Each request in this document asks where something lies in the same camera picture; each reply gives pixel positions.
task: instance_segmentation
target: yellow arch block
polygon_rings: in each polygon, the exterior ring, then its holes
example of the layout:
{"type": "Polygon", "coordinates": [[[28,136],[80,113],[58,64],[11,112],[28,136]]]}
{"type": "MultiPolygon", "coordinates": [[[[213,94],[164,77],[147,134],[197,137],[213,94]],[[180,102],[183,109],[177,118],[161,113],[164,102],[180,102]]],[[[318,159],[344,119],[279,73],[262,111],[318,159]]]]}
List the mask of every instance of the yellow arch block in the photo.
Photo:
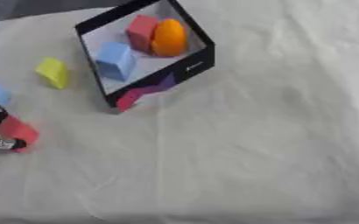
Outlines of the yellow arch block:
{"type": "Polygon", "coordinates": [[[52,86],[63,89],[68,84],[68,70],[64,62],[55,58],[45,58],[36,72],[47,78],[52,86]]]}

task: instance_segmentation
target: orange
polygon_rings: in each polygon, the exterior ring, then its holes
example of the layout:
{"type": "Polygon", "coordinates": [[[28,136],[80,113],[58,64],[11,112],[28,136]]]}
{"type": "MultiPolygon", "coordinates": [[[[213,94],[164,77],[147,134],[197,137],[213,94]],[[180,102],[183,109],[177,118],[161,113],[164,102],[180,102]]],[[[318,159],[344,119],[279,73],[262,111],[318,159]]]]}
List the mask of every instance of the orange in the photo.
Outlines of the orange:
{"type": "Polygon", "coordinates": [[[179,56],[187,49],[187,33],[185,27],[177,20],[169,18],[156,28],[151,43],[158,56],[179,56]]]}

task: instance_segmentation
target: table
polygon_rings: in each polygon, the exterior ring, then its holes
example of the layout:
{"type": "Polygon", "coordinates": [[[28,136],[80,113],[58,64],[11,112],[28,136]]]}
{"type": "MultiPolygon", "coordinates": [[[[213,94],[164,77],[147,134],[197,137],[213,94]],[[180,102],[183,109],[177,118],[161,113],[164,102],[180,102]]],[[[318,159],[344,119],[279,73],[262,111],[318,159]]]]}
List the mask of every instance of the table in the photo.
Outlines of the table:
{"type": "Polygon", "coordinates": [[[359,0],[181,2],[216,68],[122,115],[72,29],[103,9],[0,22],[9,110],[41,134],[0,156],[0,223],[359,223],[359,0]]]}

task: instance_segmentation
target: box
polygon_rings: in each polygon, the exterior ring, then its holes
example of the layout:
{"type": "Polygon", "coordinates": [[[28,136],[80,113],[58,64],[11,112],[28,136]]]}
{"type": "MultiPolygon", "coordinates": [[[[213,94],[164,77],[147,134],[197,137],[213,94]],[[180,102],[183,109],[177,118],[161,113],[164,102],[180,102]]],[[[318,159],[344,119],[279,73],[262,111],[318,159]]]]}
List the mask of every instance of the box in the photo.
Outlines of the box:
{"type": "Polygon", "coordinates": [[[173,80],[169,87],[172,88],[215,65],[214,41],[176,0],[134,0],[92,17],[75,29],[106,102],[120,111],[129,109],[130,104],[144,95],[153,94],[151,89],[157,89],[156,86],[168,79],[173,80]],[[161,58],[134,51],[137,64],[127,81],[104,77],[95,62],[97,54],[109,42],[130,45],[126,28],[138,15],[179,20],[187,30],[187,52],[178,57],[161,58]]]}

